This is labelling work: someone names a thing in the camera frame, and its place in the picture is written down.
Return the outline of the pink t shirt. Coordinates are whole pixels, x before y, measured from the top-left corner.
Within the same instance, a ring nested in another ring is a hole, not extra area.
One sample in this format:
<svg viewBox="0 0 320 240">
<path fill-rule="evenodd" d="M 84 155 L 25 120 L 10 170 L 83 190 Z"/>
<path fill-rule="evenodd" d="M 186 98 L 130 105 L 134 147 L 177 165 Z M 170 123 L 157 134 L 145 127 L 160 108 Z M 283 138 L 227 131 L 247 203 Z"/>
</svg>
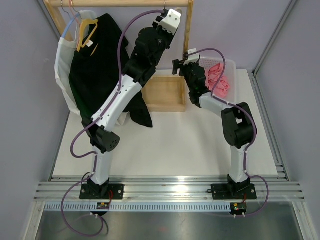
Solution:
<svg viewBox="0 0 320 240">
<path fill-rule="evenodd" d="M 223 63 L 217 63 L 214 66 L 205 69 L 205 86 L 210 91 L 212 91 L 215 84 L 218 82 L 223 71 L 223 67 Z M 220 98 L 225 98 L 229 90 L 230 84 L 228 81 L 228 77 L 223 74 L 217 86 L 214 88 L 213 93 Z"/>
</svg>

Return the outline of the black t shirt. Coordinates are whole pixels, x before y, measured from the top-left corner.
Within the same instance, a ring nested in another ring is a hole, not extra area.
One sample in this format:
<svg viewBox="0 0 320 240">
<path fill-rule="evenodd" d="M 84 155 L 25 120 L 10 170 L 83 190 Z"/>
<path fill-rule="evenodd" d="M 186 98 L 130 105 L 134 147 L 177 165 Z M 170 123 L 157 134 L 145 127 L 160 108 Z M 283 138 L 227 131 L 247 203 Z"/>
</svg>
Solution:
<svg viewBox="0 0 320 240">
<path fill-rule="evenodd" d="M 90 119 L 119 81 L 117 48 L 122 30 L 108 13 L 98 17 L 92 46 L 75 51 L 69 84 L 82 118 Z"/>
</svg>

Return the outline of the yellow hanger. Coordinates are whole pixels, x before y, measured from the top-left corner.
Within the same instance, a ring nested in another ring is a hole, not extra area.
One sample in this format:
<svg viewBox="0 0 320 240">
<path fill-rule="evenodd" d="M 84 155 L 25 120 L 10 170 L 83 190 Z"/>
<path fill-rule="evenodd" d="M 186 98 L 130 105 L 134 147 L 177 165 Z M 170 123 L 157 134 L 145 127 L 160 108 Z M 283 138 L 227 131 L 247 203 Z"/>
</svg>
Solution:
<svg viewBox="0 0 320 240">
<path fill-rule="evenodd" d="M 87 46 L 90 42 L 91 37 L 98 29 L 98 19 L 84 19 L 79 28 L 79 35 L 78 35 L 78 44 L 76 47 L 76 51 L 80 52 L 81 49 Z"/>
</svg>

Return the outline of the white t shirt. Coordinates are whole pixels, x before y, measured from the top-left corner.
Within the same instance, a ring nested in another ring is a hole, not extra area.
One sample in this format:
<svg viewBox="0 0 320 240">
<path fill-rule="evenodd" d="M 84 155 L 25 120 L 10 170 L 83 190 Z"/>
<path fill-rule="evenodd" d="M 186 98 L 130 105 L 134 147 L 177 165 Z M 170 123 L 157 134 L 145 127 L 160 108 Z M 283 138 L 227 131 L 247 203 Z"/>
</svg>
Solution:
<svg viewBox="0 0 320 240">
<path fill-rule="evenodd" d="M 61 38 L 58 42 L 58 48 L 56 52 L 54 71 L 55 71 L 55 80 L 57 85 L 62 90 L 65 102 L 71 113 L 78 115 L 80 117 L 80 110 L 77 107 L 75 98 L 72 93 L 72 89 L 69 83 L 69 74 L 71 71 L 71 64 L 74 57 L 74 52 L 77 46 L 77 40 L 68 41 L 65 39 L 66 34 L 75 21 L 75 18 L 72 18 L 67 24 L 64 32 L 62 33 Z"/>
</svg>

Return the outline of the cream hanger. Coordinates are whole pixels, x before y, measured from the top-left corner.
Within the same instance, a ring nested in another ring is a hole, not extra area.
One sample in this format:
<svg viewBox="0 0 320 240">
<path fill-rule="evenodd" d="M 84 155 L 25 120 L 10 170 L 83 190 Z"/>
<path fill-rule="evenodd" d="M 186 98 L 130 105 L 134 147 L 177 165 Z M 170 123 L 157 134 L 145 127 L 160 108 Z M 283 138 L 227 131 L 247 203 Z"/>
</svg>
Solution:
<svg viewBox="0 0 320 240">
<path fill-rule="evenodd" d="M 167 0 L 164 0 L 164 1 L 163 1 L 163 10 L 166 9 L 166 4 L 167 4 Z M 176 7 L 174 10 L 175 10 L 176 12 L 178 12 L 180 15 L 183 14 L 183 11 L 182 11 L 182 8 L 181 8 L 181 7 Z"/>
</svg>

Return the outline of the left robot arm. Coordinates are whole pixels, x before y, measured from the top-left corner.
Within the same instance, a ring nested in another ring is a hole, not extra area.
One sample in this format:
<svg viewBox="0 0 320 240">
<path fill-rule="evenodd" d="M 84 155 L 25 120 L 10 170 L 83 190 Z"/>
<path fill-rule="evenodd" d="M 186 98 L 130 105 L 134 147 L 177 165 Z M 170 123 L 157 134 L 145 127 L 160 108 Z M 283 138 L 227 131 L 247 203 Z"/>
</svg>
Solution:
<svg viewBox="0 0 320 240">
<path fill-rule="evenodd" d="M 94 153 L 90 176 L 81 182 L 81 200 L 111 200 L 123 197 L 116 191 L 121 184 L 110 184 L 113 151 L 120 137 L 113 132 L 116 121 L 134 97 L 156 72 L 165 50 L 170 48 L 181 23 L 181 14 L 173 9 L 162 11 L 151 27 L 138 33 L 129 61 L 120 66 L 119 81 L 101 108 L 89 120 L 83 120 Z"/>
</svg>

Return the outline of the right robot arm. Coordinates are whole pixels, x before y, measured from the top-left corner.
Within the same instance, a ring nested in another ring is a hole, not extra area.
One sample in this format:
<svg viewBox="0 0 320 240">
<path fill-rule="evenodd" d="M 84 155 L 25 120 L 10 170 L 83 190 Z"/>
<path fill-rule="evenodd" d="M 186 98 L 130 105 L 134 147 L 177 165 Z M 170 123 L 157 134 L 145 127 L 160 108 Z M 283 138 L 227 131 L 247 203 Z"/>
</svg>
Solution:
<svg viewBox="0 0 320 240">
<path fill-rule="evenodd" d="M 208 110 L 221 118 L 223 136 L 230 145 L 231 168 L 226 183 L 213 183 L 208 193 L 214 200 L 255 200 L 257 193 L 244 168 L 246 147 L 255 140 L 257 128 L 247 103 L 229 103 L 212 96 L 206 87 L 205 69 L 199 61 L 173 60 L 173 75 L 184 78 L 189 99 L 198 108 Z"/>
</svg>

